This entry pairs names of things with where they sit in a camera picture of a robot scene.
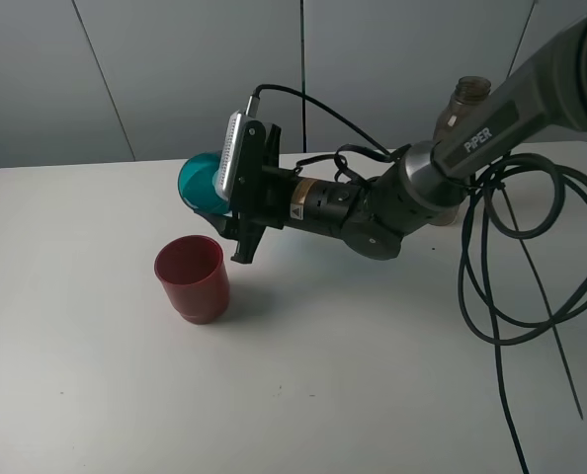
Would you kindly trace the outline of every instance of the white wall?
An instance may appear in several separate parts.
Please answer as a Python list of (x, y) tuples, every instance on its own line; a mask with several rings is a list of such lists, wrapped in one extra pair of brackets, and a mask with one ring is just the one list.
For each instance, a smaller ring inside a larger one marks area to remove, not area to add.
[[(222, 147), (254, 88), (300, 88), (299, 0), (77, 0), (136, 159)], [(266, 92), (260, 118), (301, 150), (301, 100)]]
[(64, 0), (0, 0), (0, 168), (131, 160)]
[[(430, 139), (460, 77), (506, 77), (532, 0), (304, 0), (306, 87), (386, 147)], [(362, 140), (308, 106), (309, 151)]]

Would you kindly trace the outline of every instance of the cup rim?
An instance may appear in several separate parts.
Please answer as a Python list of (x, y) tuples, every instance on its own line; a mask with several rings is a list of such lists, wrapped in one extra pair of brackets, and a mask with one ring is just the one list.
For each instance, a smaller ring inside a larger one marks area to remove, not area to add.
[[(207, 274), (206, 276), (204, 276), (202, 279), (199, 279), (197, 281), (193, 281), (192, 283), (175, 283), (175, 282), (169, 281), (168, 279), (163, 277), (160, 274), (158, 267), (159, 267), (159, 259), (162, 256), (162, 254), (164, 253), (164, 251), (166, 251), (171, 245), (176, 244), (177, 242), (180, 242), (183, 240), (196, 240), (196, 239), (207, 241), (210, 244), (213, 244), (214, 247), (216, 248), (216, 265), (211, 270), (211, 272), (209, 274)], [(206, 235), (185, 235), (183, 237), (179, 237), (179, 238), (169, 242), (164, 247), (162, 247), (162, 250), (160, 250), (157, 254), (157, 257), (155, 257), (155, 264), (153, 267), (155, 269), (155, 276), (160, 281), (162, 281), (164, 284), (169, 284), (171, 286), (187, 287), (187, 286), (193, 286), (195, 284), (203, 283), (204, 281), (208, 281), (209, 279), (212, 278), (213, 275), (218, 273), (218, 271), (220, 270), (222, 265), (223, 265), (223, 249), (221, 248), (221, 246), (219, 245), (218, 242), (216, 242), (214, 239), (212, 239), (211, 237), (208, 237)]]

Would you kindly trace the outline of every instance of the robotic arm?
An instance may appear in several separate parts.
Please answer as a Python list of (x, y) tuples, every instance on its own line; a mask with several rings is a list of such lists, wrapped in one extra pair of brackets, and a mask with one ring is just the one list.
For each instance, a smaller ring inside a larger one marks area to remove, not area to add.
[[(461, 203), (463, 184), (526, 138), (550, 124), (587, 131), (587, 16), (531, 57), (445, 140), (391, 154), (340, 148), (393, 163), (370, 180), (334, 183), (279, 168), (280, 129), (255, 119), (259, 93), (230, 119), (214, 177), (231, 215), (192, 206), (222, 237), (238, 241), (232, 260), (251, 263), (265, 228), (284, 226), (341, 239), (371, 259), (392, 259), (404, 236)], [(335, 161), (349, 176), (337, 153)]]

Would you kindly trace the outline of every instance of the white table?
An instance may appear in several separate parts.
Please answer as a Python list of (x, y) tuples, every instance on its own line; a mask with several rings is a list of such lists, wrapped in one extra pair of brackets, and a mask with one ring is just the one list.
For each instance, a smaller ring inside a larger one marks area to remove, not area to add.
[[(585, 143), (525, 149), (587, 173)], [(364, 161), (352, 163), (378, 171)], [(156, 280), (155, 255), (186, 234), (216, 237), (226, 258), (234, 243), (180, 202), (181, 166), (0, 170), (0, 473), (519, 472), (493, 349), (458, 310), (458, 225), (422, 229), (382, 263), (268, 230), (253, 265), (226, 261), (225, 320), (193, 326)], [(523, 221), (547, 206), (509, 189)], [(558, 231), (531, 245), (553, 301), (587, 272), (581, 210), (571, 199)], [(493, 235), (497, 300), (545, 319), (519, 245)], [(587, 417), (587, 313), (560, 331)], [(587, 472), (587, 418), (551, 336), (504, 357), (532, 472)]]

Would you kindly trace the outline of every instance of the plastic cup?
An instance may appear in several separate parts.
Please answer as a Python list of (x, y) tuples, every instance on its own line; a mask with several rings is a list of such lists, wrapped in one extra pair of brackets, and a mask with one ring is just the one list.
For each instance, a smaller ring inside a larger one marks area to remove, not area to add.
[(223, 251), (210, 237), (189, 235), (166, 245), (155, 259), (155, 274), (186, 321), (208, 324), (227, 309), (230, 284)]

